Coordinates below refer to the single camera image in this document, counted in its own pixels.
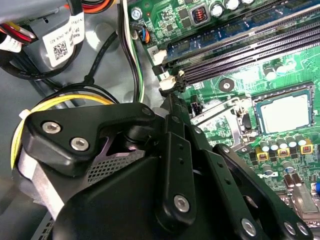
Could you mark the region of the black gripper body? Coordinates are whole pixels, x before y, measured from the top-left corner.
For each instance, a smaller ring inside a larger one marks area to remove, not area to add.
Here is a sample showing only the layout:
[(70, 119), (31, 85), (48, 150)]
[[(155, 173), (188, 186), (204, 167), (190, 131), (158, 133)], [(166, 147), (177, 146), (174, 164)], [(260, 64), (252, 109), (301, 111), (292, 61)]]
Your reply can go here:
[(74, 195), (53, 227), (55, 240), (231, 240), (213, 184), (190, 157), (146, 157)]

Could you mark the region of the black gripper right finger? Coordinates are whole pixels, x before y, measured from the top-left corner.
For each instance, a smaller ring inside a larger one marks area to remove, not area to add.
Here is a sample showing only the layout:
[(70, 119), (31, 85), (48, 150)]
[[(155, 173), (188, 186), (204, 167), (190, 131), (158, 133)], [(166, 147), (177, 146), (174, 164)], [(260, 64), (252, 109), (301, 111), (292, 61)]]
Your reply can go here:
[(186, 102), (179, 103), (196, 163), (204, 169), (205, 181), (216, 187), (223, 238), (312, 240), (307, 224), (230, 147), (209, 145), (203, 131), (191, 124)]

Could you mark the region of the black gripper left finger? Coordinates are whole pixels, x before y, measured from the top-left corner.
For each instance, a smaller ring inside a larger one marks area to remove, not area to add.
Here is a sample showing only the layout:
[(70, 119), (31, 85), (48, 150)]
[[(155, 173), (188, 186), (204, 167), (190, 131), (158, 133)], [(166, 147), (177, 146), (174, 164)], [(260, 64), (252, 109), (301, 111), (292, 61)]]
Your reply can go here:
[(159, 110), (122, 103), (32, 113), (24, 124), (24, 176), (54, 218), (77, 193), (144, 158), (189, 157), (181, 99)]

